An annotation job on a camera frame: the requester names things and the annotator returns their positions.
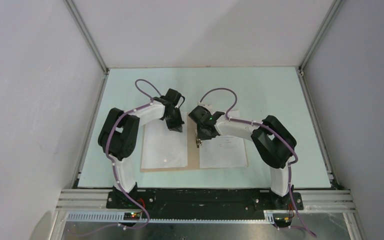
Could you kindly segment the silver metal folder clip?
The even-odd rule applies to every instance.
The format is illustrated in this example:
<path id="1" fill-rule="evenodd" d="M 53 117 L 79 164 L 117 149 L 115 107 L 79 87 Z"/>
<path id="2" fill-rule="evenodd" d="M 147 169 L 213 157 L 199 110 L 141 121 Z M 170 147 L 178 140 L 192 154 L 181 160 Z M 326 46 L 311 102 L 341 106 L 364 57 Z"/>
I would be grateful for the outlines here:
<path id="1" fill-rule="evenodd" d="M 202 146 L 202 144 L 203 144 L 203 141 L 200 138 L 196 137 L 195 138 L 195 143 L 196 143 L 196 147 L 200 148 Z"/>

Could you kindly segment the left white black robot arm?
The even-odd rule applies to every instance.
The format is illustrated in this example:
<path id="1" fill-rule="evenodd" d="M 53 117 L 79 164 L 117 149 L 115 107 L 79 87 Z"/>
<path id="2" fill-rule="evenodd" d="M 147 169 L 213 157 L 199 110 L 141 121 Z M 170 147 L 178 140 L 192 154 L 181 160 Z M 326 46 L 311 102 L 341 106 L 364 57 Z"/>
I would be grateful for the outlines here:
<path id="1" fill-rule="evenodd" d="M 114 186 L 121 191 L 118 201 L 125 208 L 133 208 L 138 194 L 132 189 L 137 185 L 129 157 L 135 150 L 140 127 L 154 120 L 161 120 L 171 132 L 183 132 L 185 122 L 180 106 L 185 97 L 177 90 L 168 89 L 165 95 L 152 97 L 149 103 L 123 111 L 112 108 L 98 136 L 98 145 L 111 161 L 115 178 Z"/>

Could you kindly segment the tan cardboard folder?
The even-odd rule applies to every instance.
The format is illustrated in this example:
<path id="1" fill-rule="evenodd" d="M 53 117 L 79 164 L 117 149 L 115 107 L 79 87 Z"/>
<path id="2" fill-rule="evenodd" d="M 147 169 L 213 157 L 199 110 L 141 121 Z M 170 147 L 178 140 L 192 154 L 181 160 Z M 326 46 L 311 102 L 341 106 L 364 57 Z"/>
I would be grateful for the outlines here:
<path id="1" fill-rule="evenodd" d="M 199 148 L 196 145 L 196 124 L 188 117 L 187 112 L 183 111 L 181 116 L 185 122 L 184 126 L 187 127 L 187 167 L 175 168 L 164 172 L 210 169 L 200 168 Z"/>

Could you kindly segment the white paper sheet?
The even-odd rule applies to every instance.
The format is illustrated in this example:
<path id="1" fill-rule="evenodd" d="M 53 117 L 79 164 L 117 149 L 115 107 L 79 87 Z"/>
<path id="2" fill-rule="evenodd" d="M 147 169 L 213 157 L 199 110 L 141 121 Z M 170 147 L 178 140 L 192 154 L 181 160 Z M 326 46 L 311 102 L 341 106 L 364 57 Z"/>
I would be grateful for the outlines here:
<path id="1" fill-rule="evenodd" d="M 188 165 L 188 134 L 167 128 L 163 120 L 153 120 L 144 126 L 140 171 L 164 172 Z"/>
<path id="2" fill-rule="evenodd" d="M 221 135 L 202 141 L 199 148 L 201 169 L 242 168 L 248 166 L 245 141 L 242 138 Z"/>

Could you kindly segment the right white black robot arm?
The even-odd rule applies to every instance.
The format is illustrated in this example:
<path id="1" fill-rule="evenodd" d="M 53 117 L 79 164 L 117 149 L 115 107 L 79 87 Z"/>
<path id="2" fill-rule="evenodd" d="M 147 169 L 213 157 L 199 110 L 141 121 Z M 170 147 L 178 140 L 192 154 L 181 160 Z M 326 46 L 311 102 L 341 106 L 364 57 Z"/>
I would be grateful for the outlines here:
<path id="1" fill-rule="evenodd" d="M 284 209 L 293 193 L 292 168 L 298 161 L 296 139 L 273 115 L 262 121 L 246 120 L 227 112 L 210 112 L 203 105 L 196 106 L 188 116 L 196 124 L 197 138 L 202 141 L 220 136 L 233 136 L 253 142 L 263 162 L 270 167 L 271 204 Z"/>

